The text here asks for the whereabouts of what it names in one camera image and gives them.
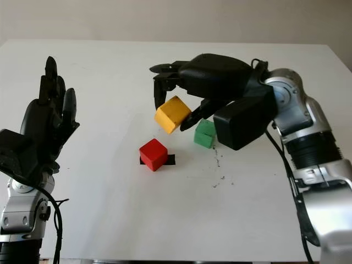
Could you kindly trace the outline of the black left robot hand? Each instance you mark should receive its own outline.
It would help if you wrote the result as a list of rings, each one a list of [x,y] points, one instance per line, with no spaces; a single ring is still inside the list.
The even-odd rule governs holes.
[[[49,56],[45,75],[41,76],[39,96],[29,103],[20,129],[21,134],[33,139],[39,165],[59,170],[56,159],[80,125],[75,118],[75,90],[65,88],[57,63]]]

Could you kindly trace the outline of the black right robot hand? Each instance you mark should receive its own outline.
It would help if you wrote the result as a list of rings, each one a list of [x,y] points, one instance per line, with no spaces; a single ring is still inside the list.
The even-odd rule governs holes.
[[[154,65],[150,71],[157,74],[153,78],[156,108],[165,103],[167,92],[177,86],[202,98],[200,106],[182,121],[180,129],[184,131],[242,98],[253,68],[232,57],[205,53],[190,61]]]

